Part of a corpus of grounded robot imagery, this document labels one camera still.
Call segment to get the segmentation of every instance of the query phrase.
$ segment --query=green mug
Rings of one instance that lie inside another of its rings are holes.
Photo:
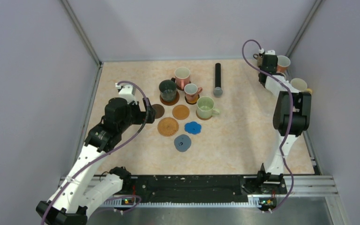
[[[220,115],[220,110],[215,108],[215,101],[212,98],[200,97],[196,102],[196,114],[202,119],[209,119],[211,116]]]

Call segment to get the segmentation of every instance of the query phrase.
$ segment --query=blue coaster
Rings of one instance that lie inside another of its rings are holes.
[[[199,134],[201,132],[201,129],[202,129],[202,126],[195,121],[187,123],[184,126],[184,130],[193,135]]]
[[[187,135],[180,135],[174,140],[174,146],[179,152],[185,152],[191,147],[191,139]]]

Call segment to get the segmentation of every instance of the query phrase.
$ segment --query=black tube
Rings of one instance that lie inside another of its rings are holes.
[[[216,63],[215,65],[215,87],[221,88],[221,64]]]

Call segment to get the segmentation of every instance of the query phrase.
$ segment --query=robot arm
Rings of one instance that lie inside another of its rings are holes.
[[[132,85],[118,86],[118,98],[112,98],[105,106],[105,115],[99,124],[93,127],[85,140],[82,151],[68,173],[67,182],[69,185],[53,203],[46,218],[49,225],[73,225],[86,224],[90,215],[107,199],[109,196],[122,190],[123,180],[130,177],[130,173],[121,168],[113,169],[110,174],[97,186],[85,193],[88,184],[100,167],[104,158],[93,163],[82,171],[76,179],[73,175],[81,168],[94,159],[112,150],[120,141],[121,135],[133,124],[142,124],[147,112],[141,112],[140,106],[134,97],[135,91]],[[147,117],[147,123],[155,120],[155,111],[151,108]],[[39,202],[36,210],[43,216],[48,205],[57,193],[62,189],[63,184],[49,198],[49,200]]]
[[[289,121],[289,93],[277,81],[264,74],[259,74],[259,82],[277,97],[277,105],[273,116],[273,126],[276,131],[276,142],[273,151],[262,164],[258,172],[258,183],[261,189],[270,190],[278,186],[284,174],[283,157],[286,159],[289,155],[291,147],[300,137],[301,133],[308,129],[310,122],[311,94],[308,92],[300,92],[292,87],[285,78],[277,73],[277,56],[274,51],[268,51],[263,55],[262,65],[260,69],[270,73],[277,78],[282,84],[291,90],[294,102],[292,121]],[[288,123],[291,122],[291,130],[282,146],[284,156],[282,156],[279,146],[282,143]]]

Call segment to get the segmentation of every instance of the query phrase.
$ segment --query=gray wall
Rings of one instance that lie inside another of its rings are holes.
[[[75,154],[97,67],[58,0],[0,0],[0,225],[39,224]]]
[[[314,1],[69,2],[100,59],[124,61],[240,58],[250,38],[285,54]]]
[[[291,73],[314,90],[309,133],[360,224],[360,1],[325,1],[294,55]]]

